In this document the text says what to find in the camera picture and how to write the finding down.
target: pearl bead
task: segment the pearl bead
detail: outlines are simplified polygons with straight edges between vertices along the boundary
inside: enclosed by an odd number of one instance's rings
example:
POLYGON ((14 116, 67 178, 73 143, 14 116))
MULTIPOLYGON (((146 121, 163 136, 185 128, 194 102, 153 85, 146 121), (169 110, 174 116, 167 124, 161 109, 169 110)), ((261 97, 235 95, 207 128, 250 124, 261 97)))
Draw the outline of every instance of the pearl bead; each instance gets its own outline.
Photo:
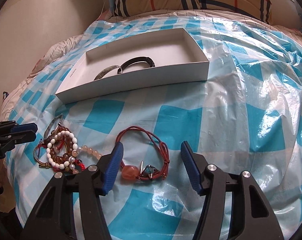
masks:
POLYGON ((136 178, 139 176, 140 171, 138 167, 136 166, 131 166, 131 165, 126 165, 122 168, 121 176, 124 179, 128 180, 136 180, 136 178))
POLYGON ((70 163, 74 163, 75 161, 76 161, 75 157, 71 156, 71 157, 69 158, 69 162, 70 162, 70 163))
POLYGON ((73 157, 77 157, 78 156, 78 151, 77 150, 73 150, 71 154, 72 154, 73 157))

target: blue gripper pad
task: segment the blue gripper pad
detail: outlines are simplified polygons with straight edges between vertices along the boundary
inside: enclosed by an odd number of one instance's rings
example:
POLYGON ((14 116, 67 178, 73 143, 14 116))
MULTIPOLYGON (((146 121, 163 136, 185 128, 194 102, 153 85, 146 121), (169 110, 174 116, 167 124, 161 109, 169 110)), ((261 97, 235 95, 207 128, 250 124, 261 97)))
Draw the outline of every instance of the blue gripper pad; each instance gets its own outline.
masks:
POLYGON ((117 147, 113 149, 113 156, 109 162, 106 172, 104 173, 104 184, 102 187, 102 192, 104 194, 108 194, 108 192, 112 189, 120 168, 120 163, 122 161, 122 158, 123 158, 123 144, 119 142, 117 147))
POLYGON ((34 133, 36 133, 38 131, 38 126, 33 122, 33 123, 16 125, 11 129, 12 133, 23 132, 23 131, 33 131, 34 133))
POLYGON ((181 143, 181 158, 183 160, 184 166, 186 167, 192 188, 198 194, 200 194, 200 192, 203 190, 203 187, 201 185, 201 174, 193 160, 191 152, 186 146, 186 143, 187 142, 181 143))

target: wire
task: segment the wire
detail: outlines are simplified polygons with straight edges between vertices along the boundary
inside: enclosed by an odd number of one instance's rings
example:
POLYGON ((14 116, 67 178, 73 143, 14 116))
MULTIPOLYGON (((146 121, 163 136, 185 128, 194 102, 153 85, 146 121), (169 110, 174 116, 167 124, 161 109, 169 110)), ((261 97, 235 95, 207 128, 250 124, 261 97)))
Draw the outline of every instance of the wire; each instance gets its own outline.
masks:
MULTIPOLYGON (((163 167, 160 171, 155 171, 153 174, 152 174, 152 179, 158 179, 159 177, 162 176, 162 179, 165 179, 168 175, 168 169, 169 169, 169 163, 170 163, 170 160, 169 160, 169 149, 167 147, 167 145, 161 141, 158 136, 154 135, 153 133, 149 132, 149 131, 146 131, 144 130, 143 128, 139 127, 139 126, 130 126, 128 127, 127 129, 121 131, 115 142, 120 142, 121 138, 123 137, 123 135, 127 132, 127 131, 141 131, 141 132, 144 132, 148 135, 148 137, 150 138, 150 140, 152 141, 152 143, 154 144, 154 147, 155 149, 158 151, 158 153, 161 155, 161 157, 163 158, 163 167), (157 143, 154 141, 153 137, 159 142, 159 145, 157 145, 157 143)), ((124 162, 122 161, 121 162, 121 167, 123 168, 125 166, 124 162)), ((147 177, 143 177, 141 174, 140 176, 137 178, 137 179, 140 179, 140 180, 149 180, 150 178, 147 178, 147 177)))

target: silver bolt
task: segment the silver bolt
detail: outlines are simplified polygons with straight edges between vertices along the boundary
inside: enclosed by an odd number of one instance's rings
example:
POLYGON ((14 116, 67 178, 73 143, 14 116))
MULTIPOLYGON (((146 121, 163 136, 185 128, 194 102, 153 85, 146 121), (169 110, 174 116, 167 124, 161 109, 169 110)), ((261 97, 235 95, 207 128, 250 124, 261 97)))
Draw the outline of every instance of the silver bolt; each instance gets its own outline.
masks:
POLYGON ((89 171, 96 171, 98 169, 97 165, 91 165, 88 167, 89 171))
POLYGON ((243 175, 243 177, 245 177, 245 178, 251 177, 251 173, 249 173, 248 171, 242 172, 242 175, 243 175))
POLYGON ((217 169, 217 167, 214 164, 209 164, 208 165, 208 170, 209 171, 215 171, 217 169))
POLYGON ((56 179, 60 179, 61 177, 62 177, 62 172, 59 171, 55 174, 56 179))

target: bed sheet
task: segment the bed sheet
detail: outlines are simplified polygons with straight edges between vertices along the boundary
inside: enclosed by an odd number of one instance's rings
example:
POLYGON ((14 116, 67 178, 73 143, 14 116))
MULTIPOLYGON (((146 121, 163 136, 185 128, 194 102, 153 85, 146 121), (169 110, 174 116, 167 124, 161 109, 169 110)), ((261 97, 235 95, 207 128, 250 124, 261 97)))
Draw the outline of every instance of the bed sheet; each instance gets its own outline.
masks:
MULTIPOLYGON (((270 201, 288 239, 302 222, 302 47, 281 32, 217 17, 146 17, 120 23, 94 22, 75 49, 46 66, 22 93, 9 120, 36 122, 35 142, 7 154, 22 224, 53 175, 39 169, 32 153, 49 122, 65 116, 80 144, 102 154, 115 138, 139 125, 167 143, 166 180, 128 184, 118 173, 113 190, 101 198, 113 239, 192 239, 203 207, 180 158, 187 140, 225 172, 249 170, 270 201), (206 82, 145 88, 62 105, 55 91, 87 50, 138 33, 185 28, 210 60, 206 82)), ((161 167, 147 140, 127 135, 124 162, 161 167)), ((86 166, 94 159, 81 156, 86 166)), ((41 160, 46 154, 41 152, 41 160)), ((226 196, 221 239, 227 238, 231 195, 226 196)), ((83 239, 79 199, 75 225, 83 239)))

